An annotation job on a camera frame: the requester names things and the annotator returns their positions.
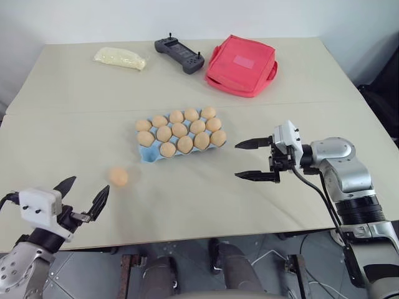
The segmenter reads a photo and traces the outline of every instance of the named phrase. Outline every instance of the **beige table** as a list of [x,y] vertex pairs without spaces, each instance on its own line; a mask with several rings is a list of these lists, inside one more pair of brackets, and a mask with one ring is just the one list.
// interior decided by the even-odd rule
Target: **beige table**
[[[329,136],[351,140],[373,176],[385,214],[399,219],[399,152],[356,89],[317,39],[268,42],[278,47],[280,70],[276,81],[254,99],[213,90],[203,74],[187,76],[155,53],[140,73],[91,62],[98,44],[45,48],[0,128],[0,192],[53,187],[76,175],[64,201],[80,212],[108,183],[110,167],[126,167],[129,185],[111,188],[97,222],[80,227],[63,249],[332,227],[318,195],[292,174],[282,174],[281,184],[234,176],[244,170],[266,171],[269,156],[268,148],[244,151],[234,145],[270,135],[290,119],[305,143]],[[208,45],[210,51],[214,42],[188,44],[195,49]],[[300,55],[292,50],[294,44]],[[119,45],[152,50],[150,43]],[[169,84],[169,92],[162,95]],[[205,105],[218,107],[228,133],[224,147],[140,163],[135,120]],[[310,179],[317,183],[317,178]],[[0,251],[30,232],[10,204],[2,210],[0,225],[10,227],[0,235]]]

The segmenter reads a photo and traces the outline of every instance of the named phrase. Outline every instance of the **egg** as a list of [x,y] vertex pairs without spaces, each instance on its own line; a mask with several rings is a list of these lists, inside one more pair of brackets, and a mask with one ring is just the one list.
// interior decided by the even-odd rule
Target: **egg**
[[202,120],[195,120],[190,125],[190,132],[198,134],[205,131],[205,123]]
[[148,131],[152,127],[152,124],[148,120],[138,120],[136,121],[137,131]]
[[216,116],[216,110],[213,107],[208,106],[201,111],[201,117],[206,118],[207,120],[215,116]]
[[174,110],[169,115],[169,121],[171,123],[182,123],[183,120],[185,120],[185,118],[180,110]]
[[197,110],[194,108],[189,108],[185,110],[185,118],[189,121],[195,121],[200,118]]
[[211,135],[211,143],[216,146],[222,146],[226,142],[226,132],[225,131],[216,131]]
[[159,141],[167,142],[172,137],[172,130],[168,126],[162,126],[156,131],[156,138]]
[[182,123],[175,123],[172,126],[172,133],[180,138],[188,134],[187,127]]
[[206,129],[211,132],[216,132],[220,130],[221,127],[222,127],[222,122],[220,121],[219,118],[214,117],[206,121]]
[[129,175],[127,174],[127,171],[124,170],[122,167],[114,167],[111,168],[108,178],[110,182],[118,187],[122,187],[126,185]]
[[168,124],[168,120],[163,115],[155,115],[152,118],[152,124],[155,128],[159,128],[161,126],[166,126]]
[[189,136],[183,136],[177,142],[177,148],[183,154],[188,154],[193,148],[193,140]]
[[197,134],[194,138],[194,146],[201,151],[205,150],[209,145],[209,135],[205,132]]
[[176,152],[176,147],[173,143],[166,142],[161,145],[160,153],[166,158],[172,157]]
[[138,132],[137,135],[136,135],[136,138],[137,138],[137,141],[142,146],[146,146],[146,147],[149,147],[150,145],[152,145],[152,143],[155,140],[154,135],[152,135],[148,131],[140,131],[140,132]]

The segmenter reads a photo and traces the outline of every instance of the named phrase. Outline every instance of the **game controller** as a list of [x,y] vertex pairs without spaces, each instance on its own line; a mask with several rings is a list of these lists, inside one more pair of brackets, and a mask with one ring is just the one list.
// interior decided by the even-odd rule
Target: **game controller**
[[202,68],[205,59],[201,56],[201,52],[195,53],[185,45],[179,42],[172,33],[166,39],[155,41],[155,50],[159,53],[168,54],[183,66],[183,71],[186,74],[192,74]]

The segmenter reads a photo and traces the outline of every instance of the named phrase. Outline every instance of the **blue egg carton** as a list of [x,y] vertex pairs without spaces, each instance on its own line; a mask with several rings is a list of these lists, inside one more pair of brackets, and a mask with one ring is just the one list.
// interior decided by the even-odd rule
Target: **blue egg carton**
[[[196,110],[197,110],[198,114],[201,115],[201,109],[196,109]],[[169,115],[170,114],[164,115],[167,120],[169,120]],[[200,117],[199,119],[202,120],[203,122],[206,122],[206,120],[207,120],[207,119],[205,119],[203,117]],[[189,136],[193,140],[193,143],[194,143],[195,134],[192,134],[192,132],[190,132],[191,121],[184,120],[183,124],[187,127],[187,131],[188,131],[187,136]],[[169,128],[171,128],[173,126],[173,124],[171,122],[168,122],[167,126]],[[177,149],[177,142],[178,142],[179,138],[176,137],[175,135],[172,135],[172,137],[167,142],[173,143],[175,145],[176,153],[175,153],[174,156],[172,156],[170,158],[166,158],[166,157],[162,156],[161,153],[160,153],[160,148],[161,148],[162,143],[164,143],[164,142],[159,141],[156,138],[156,131],[158,131],[158,128],[155,128],[154,126],[152,126],[149,131],[155,137],[155,141],[152,143],[152,145],[150,145],[149,147],[138,145],[138,150],[139,150],[139,152],[140,152],[140,154],[142,156],[142,162],[143,163],[154,163],[156,160],[159,160],[159,159],[171,159],[174,156],[177,156],[179,154],[184,154],[184,153],[182,153],[181,151],[179,151]],[[212,132],[209,131],[209,130],[205,130],[205,133],[207,133],[209,135],[209,137],[212,135]],[[191,153],[193,153],[195,151],[206,151],[206,150],[208,150],[210,148],[217,148],[217,146],[213,145],[212,143],[210,143],[209,146],[206,149],[204,149],[204,150],[201,150],[201,149],[196,148],[195,146],[193,146],[193,149],[187,154],[191,154]]]

